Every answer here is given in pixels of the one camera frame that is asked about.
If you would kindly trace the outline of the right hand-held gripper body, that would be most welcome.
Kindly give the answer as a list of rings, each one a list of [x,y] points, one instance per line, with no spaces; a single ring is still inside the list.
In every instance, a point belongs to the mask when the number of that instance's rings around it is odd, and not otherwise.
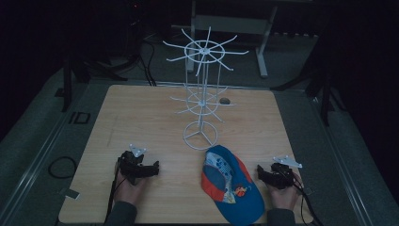
[[[277,189],[284,189],[292,186],[295,181],[293,168],[302,169],[301,163],[296,162],[289,155],[274,157],[271,165],[272,179],[271,185]]]

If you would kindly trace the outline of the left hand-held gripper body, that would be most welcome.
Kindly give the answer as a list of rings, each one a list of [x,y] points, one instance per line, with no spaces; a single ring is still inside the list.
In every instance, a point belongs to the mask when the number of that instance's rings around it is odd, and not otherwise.
[[[142,164],[146,151],[146,148],[137,148],[130,144],[129,150],[119,158],[120,173],[132,185],[136,184],[137,178],[143,178],[146,175],[146,167]]]

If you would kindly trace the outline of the blue and orange cap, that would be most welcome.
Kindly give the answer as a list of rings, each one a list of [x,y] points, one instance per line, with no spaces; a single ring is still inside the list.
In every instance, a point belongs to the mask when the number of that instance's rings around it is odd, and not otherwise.
[[[201,188],[233,226],[249,226],[264,213],[263,197],[245,164],[224,146],[205,153]]]

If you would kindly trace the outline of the white wire display rack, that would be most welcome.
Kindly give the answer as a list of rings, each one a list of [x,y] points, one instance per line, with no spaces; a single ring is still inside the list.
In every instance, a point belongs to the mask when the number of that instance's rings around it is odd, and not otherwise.
[[[183,130],[184,143],[193,150],[203,151],[216,145],[218,132],[216,127],[207,119],[214,117],[220,122],[223,120],[217,115],[217,110],[222,106],[219,103],[221,94],[228,89],[228,86],[220,85],[221,69],[233,71],[223,62],[225,56],[243,56],[245,52],[227,51],[225,45],[237,38],[232,37],[223,42],[211,40],[211,33],[203,40],[190,39],[189,35],[182,30],[188,38],[189,43],[178,45],[167,43],[169,47],[183,50],[183,55],[175,58],[168,58],[169,62],[183,60],[185,63],[185,90],[184,98],[171,97],[172,100],[185,103],[185,109],[178,111],[178,114],[191,113],[197,118],[188,123]]]

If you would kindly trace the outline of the person's right hand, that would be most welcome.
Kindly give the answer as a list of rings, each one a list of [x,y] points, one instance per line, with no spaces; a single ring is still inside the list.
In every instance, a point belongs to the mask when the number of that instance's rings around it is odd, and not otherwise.
[[[277,189],[274,186],[267,185],[268,192],[271,197],[272,206],[278,209],[287,209],[293,211],[301,191],[299,190],[302,180],[295,173],[294,185],[284,189]]]

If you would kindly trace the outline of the person's left hand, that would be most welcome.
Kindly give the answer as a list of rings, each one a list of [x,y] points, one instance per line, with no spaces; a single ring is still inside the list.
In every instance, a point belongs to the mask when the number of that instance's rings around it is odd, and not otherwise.
[[[114,202],[128,202],[137,205],[144,194],[148,179],[140,179],[132,185],[120,172],[117,177],[117,187],[114,192]]]

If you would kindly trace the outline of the black metal stand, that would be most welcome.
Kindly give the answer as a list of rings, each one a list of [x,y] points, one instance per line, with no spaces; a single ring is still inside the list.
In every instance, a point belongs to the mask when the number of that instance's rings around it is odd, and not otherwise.
[[[63,98],[62,112],[66,112],[72,103],[72,74],[78,82],[87,83],[90,80],[87,68],[92,68],[112,80],[126,81],[126,78],[116,75],[112,68],[107,68],[85,55],[69,54],[63,61],[63,88],[56,93]]]
[[[272,87],[271,90],[284,91],[307,79],[310,79],[310,83],[305,88],[305,94],[308,97],[316,98],[318,93],[322,92],[320,117],[324,125],[329,126],[328,111],[332,109],[330,98],[333,96],[331,91],[332,73],[326,67],[306,64],[297,77],[282,85]]]

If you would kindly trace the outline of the white metal desk frame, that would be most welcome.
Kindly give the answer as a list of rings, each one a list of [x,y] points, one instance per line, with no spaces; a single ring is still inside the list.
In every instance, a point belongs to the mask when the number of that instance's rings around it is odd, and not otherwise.
[[[229,17],[220,15],[198,14],[197,6],[200,0],[191,0],[191,25],[190,39],[194,39],[198,30],[207,30],[211,33],[227,32],[237,34],[258,35],[262,37],[262,42],[255,48],[255,54],[258,62],[261,78],[268,77],[266,62],[264,59],[264,50],[271,36],[271,30],[275,22],[279,6],[274,4],[268,12],[266,19],[255,19],[247,17]]]

